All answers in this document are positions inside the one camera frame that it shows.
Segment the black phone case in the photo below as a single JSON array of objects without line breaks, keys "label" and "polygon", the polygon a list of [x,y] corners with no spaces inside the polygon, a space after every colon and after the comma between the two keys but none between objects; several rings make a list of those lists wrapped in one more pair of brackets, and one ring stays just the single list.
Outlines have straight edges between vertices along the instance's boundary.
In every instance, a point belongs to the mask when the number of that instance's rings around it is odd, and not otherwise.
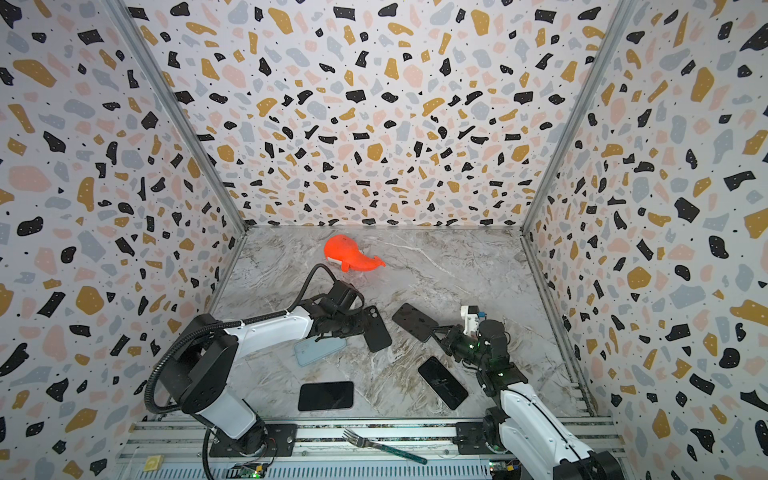
[{"label": "black phone case", "polygon": [[422,343],[427,342],[439,324],[409,303],[404,303],[393,315],[393,321]]}]

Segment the blue smartphone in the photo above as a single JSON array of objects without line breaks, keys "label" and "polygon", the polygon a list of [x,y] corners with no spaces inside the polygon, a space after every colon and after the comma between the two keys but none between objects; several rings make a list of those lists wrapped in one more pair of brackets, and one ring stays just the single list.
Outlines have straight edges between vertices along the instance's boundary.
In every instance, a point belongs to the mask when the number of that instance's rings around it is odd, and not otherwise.
[{"label": "blue smartphone", "polygon": [[371,353],[377,353],[392,345],[392,338],[383,317],[375,306],[363,309],[363,324],[363,337]]}]

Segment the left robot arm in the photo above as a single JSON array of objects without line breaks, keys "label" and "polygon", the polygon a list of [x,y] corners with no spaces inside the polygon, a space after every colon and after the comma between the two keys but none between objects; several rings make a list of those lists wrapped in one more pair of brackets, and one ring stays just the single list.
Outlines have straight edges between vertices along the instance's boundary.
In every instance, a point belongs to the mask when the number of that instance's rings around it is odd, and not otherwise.
[{"label": "left robot arm", "polygon": [[149,375],[144,403],[153,414],[181,411],[211,431],[235,454],[262,452],[269,443],[265,422],[237,394],[232,369],[246,357],[294,340],[344,338],[365,331],[365,300],[337,280],[329,292],[294,301],[284,310],[243,320],[196,317]]}]

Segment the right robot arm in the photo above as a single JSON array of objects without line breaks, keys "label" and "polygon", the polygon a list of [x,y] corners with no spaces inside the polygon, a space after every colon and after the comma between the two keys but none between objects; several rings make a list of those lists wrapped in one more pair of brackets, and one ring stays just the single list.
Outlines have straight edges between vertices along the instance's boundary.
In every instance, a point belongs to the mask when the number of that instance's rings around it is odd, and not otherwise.
[{"label": "right robot arm", "polygon": [[483,393],[495,406],[486,410],[484,438],[489,448],[513,454],[522,479],[622,479],[609,451],[596,451],[571,433],[544,405],[508,351],[511,337],[496,320],[481,321],[467,335],[460,325],[431,332],[445,354],[475,370]]}]

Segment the light blue phone case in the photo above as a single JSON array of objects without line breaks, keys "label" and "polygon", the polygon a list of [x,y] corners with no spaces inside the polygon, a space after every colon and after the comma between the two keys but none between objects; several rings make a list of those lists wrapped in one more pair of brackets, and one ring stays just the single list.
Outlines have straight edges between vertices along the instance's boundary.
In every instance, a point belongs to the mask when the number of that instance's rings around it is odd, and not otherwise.
[{"label": "light blue phone case", "polygon": [[342,351],[347,346],[344,338],[311,338],[294,345],[294,355],[300,367],[306,367],[330,355]]}]

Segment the black smartphone right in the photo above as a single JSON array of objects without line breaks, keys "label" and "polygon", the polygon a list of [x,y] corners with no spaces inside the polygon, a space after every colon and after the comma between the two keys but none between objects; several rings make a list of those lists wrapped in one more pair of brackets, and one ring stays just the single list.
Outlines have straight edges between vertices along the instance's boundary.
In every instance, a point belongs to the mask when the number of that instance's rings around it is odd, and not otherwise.
[{"label": "black smartphone right", "polygon": [[456,410],[468,392],[453,374],[434,356],[418,367],[419,375],[451,410]]}]

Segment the black smartphone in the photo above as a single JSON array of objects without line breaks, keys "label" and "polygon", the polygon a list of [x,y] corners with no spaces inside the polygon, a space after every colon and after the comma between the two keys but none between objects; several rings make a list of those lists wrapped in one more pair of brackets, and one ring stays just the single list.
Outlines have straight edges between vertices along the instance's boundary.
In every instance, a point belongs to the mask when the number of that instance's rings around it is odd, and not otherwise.
[{"label": "black smartphone", "polygon": [[352,381],[303,384],[299,392],[298,410],[308,412],[349,409],[354,404],[354,393]]},{"label": "black smartphone", "polygon": [[453,374],[434,356],[418,367],[419,375],[451,410],[456,410],[468,392]]}]

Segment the red whale toy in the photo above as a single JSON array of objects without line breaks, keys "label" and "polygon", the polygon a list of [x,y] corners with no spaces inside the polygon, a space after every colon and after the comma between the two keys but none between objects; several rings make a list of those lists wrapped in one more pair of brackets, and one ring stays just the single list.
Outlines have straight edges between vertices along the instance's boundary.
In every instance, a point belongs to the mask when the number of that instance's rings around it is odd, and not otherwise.
[{"label": "red whale toy", "polygon": [[324,246],[324,255],[328,261],[339,264],[343,272],[369,272],[386,266],[378,256],[364,255],[357,243],[346,235],[335,235],[328,239]]}]

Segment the black smartphone front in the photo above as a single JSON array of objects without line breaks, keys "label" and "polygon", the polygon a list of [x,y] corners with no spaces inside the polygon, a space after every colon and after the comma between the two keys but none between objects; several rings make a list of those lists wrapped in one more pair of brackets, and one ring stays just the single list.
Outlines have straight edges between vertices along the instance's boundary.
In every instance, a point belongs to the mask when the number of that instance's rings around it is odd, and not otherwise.
[{"label": "black smartphone front", "polygon": [[303,384],[299,392],[298,410],[308,412],[349,409],[354,404],[354,393],[352,381]]}]

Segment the green circuit board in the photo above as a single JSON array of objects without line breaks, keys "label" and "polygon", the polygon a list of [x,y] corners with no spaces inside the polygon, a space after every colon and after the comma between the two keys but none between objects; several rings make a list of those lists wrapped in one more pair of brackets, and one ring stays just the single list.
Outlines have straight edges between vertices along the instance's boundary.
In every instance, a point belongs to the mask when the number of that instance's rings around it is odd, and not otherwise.
[{"label": "green circuit board", "polygon": [[226,472],[226,479],[264,479],[268,466],[263,463],[236,464]]}]

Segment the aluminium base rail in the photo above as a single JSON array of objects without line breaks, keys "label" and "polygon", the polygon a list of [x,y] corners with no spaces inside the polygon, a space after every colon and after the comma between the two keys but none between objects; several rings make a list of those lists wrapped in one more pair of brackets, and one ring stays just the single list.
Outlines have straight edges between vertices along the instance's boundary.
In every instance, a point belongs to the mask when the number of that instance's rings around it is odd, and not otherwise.
[{"label": "aluminium base rail", "polygon": [[119,479],[632,479],[605,417],[277,419],[240,453],[193,420],[138,423]]}]

